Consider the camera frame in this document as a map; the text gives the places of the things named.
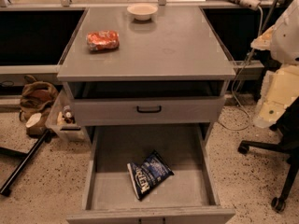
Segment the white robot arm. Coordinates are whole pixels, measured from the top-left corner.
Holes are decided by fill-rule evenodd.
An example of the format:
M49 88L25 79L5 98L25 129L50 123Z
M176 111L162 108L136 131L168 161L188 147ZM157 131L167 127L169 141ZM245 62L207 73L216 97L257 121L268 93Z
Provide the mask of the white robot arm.
M250 44L254 49L269 50L280 68L267 71L253 119L255 126L275 124L299 97L299 0L293 0L276 23Z

